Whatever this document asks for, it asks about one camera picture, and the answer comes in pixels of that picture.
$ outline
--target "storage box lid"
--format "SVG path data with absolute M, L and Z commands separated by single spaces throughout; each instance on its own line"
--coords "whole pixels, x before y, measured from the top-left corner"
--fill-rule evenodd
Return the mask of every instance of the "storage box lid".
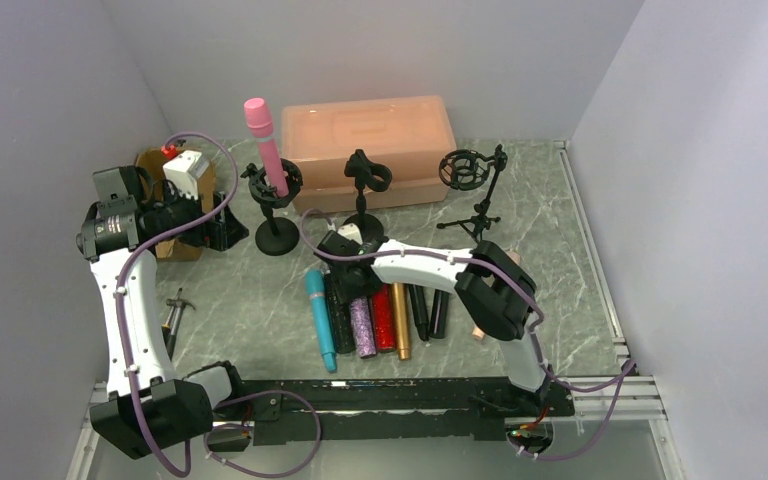
M 291 161 L 367 155 L 448 152 L 455 144 L 439 96 L 286 107 L 282 156 Z

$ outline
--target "pink cylinder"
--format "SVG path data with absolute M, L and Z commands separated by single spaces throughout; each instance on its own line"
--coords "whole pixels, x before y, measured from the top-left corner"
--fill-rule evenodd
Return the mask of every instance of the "pink cylinder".
M 262 98 L 250 98 L 243 104 L 246 114 L 246 125 L 257 140 L 257 149 L 260 151 L 260 159 L 266 170 L 266 178 L 269 184 L 277 190 L 279 197 L 290 193 L 287 188 L 287 178 L 284 176 L 284 167 L 281 166 L 281 157 L 278 155 L 278 147 L 272 132 L 275 127 L 272 124 L 272 114 L 266 100 Z

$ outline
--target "black tripod stand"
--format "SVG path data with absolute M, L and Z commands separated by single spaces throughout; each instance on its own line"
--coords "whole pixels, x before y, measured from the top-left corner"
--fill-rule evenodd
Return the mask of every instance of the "black tripod stand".
M 474 190 L 484 185 L 484 182 L 487 181 L 487 177 L 490 176 L 490 167 L 493 167 L 494 172 L 493 179 L 490 180 L 490 188 L 487 189 L 487 195 L 484 196 L 484 200 L 481 200 L 472 207 L 477 215 L 473 215 L 466 220 L 438 223 L 437 228 L 443 229 L 459 225 L 476 243 L 483 240 L 484 231 L 489 230 L 494 222 L 502 220 L 502 217 L 488 217 L 487 211 L 490 210 L 490 197 L 496 188 L 496 181 L 499 179 L 499 174 L 507 166 L 507 163 L 508 154 L 502 151 L 502 145 L 497 145 L 493 156 L 489 158 L 473 150 L 455 150 L 446 155 L 440 161 L 440 179 L 443 180 L 444 184 L 455 190 Z

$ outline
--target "glitter purple cylinder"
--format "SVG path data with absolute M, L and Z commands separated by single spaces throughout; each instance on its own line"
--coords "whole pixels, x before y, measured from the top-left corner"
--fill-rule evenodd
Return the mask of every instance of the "glitter purple cylinder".
M 369 303 L 366 298 L 356 298 L 349 304 L 349 313 L 352 317 L 352 332 L 355 336 L 355 345 L 360 358 L 374 357 L 375 336 L 372 333 L 372 317 L 369 314 Z

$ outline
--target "black marker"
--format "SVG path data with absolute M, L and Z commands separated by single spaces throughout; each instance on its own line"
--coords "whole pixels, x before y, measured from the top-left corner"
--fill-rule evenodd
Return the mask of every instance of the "black marker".
M 411 297 L 411 312 L 413 323 L 419 333 L 419 339 L 428 341 L 428 307 L 425 305 L 425 289 L 419 285 L 408 285 L 408 293 Z
M 446 319 L 449 317 L 449 293 L 434 290 L 431 302 L 431 326 L 428 334 L 431 338 L 446 338 Z
M 355 351 L 355 338 L 352 334 L 349 307 L 340 303 L 334 274 L 326 273 L 323 281 L 325 282 L 325 305 L 328 306 L 328 320 L 331 323 L 334 350 L 339 354 L 352 353 Z

